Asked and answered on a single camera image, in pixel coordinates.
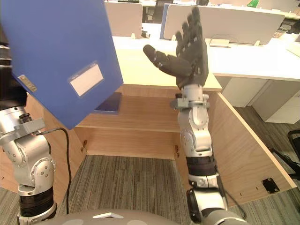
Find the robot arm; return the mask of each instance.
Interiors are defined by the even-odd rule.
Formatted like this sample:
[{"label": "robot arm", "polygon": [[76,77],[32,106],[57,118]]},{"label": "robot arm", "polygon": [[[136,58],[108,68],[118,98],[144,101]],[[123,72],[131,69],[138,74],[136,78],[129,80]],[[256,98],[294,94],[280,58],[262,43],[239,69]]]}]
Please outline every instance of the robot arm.
[{"label": "robot arm", "polygon": [[55,162],[44,136],[36,135],[45,127],[42,119],[32,120],[26,113],[27,94],[14,79],[10,53],[1,32],[0,65],[0,146],[14,165],[19,183],[19,225],[30,225],[53,218],[57,209],[53,200]]},{"label": "robot arm", "polygon": [[163,72],[176,77],[181,90],[171,107],[179,109],[180,142],[187,157],[189,184],[187,191],[190,216],[204,225],[246,225],[245,220],[227,211],[227,200],[213,155],[208,131],[207,102],[202,86],[208,76],[206,43],[202,36],[199,9],[189,15],[182,25],[183,36],[177,32],[177,57],[166,56],[150,45],[144,52]]}]

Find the blue binder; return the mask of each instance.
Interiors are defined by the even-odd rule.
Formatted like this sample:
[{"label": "blue binder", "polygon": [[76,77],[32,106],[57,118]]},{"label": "blue binder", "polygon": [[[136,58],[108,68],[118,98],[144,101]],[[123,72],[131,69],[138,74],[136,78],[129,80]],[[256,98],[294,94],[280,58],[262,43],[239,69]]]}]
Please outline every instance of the blue binder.
[{"label": "blue binder", "polygon": [[2,0],[14,77],[72,129],[123,83],[103,1]]}]

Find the gray carpet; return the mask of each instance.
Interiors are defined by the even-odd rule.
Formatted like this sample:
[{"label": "gray carpet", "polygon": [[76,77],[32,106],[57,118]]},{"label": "gray carpet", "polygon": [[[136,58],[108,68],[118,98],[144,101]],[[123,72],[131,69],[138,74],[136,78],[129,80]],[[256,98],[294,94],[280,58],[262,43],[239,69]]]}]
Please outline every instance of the gray carpet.
[{"label": "gray carpet", "polygon": [[[251,107],[237,110],[267,146],[294,157],[286,133],[299,128],[299,122],[265,124]],[[0,188],[0,199],[0,225],[15,225],[17,194]],[[242,206],[252,225],[300,224],[300,191],[297,188]],[[72,181],[70,212],[99,208],[144,210],[181,225],[193,224],[172,160],[87,156]],[[230,210],[240,214],[237,207]],[[57,212],[57,215],[64,214],[65,202]]]}]

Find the office chair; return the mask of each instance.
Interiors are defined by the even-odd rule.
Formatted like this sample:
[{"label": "office chair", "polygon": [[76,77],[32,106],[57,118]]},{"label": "office chair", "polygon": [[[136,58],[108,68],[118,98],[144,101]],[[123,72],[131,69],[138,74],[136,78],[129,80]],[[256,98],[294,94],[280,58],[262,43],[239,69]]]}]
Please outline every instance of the office chair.
[{"label": "office chair", "polygon": [[173,0],[157,0],[154,8],[153,14],[147,14],[147,17],[150,15],[152,16],[152,23],[161,23],[163,18],[163,11],[165,3],[172,4]]},{"label": "office chair", "polygon": [[[288,137],[294,151],[296,152],[298,159],[300,160],[300,136],[293,138],[293,135],[295,135],[295,134],[300,134],[300,129],[291,130],[287,134],[287,137]],[[272,153],[275,153],[276,155],[278,155],[286,164],[289,165],[289,167],[291,167],[295,171],[295,173],[289,174],[292,179],[300,180],[300,166],[299,166],[300,163],[296,163],[296,162],[292,161],[289,156],[282,155],[281,153],[279,153],[277,150],[275,150],[273,148],[269,148],[269,150]]]}]

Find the wooden shelf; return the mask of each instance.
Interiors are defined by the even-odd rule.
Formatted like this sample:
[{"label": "wooden shelf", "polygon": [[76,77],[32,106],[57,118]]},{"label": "wooden shelf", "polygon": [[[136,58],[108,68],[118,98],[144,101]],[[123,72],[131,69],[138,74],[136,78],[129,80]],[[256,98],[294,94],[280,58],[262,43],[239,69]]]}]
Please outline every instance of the wooden shelf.
[{"label": "wooden shelf", "polygon": [[122,96],[118,115],[90,114],[79,128],[105,128],[179,133],[177,112],[164,97]]},{"label": "wooden shelf", "polygon": [[75,132],[88,141],[88,155],[174,159],[174,133],[82,127]]}]

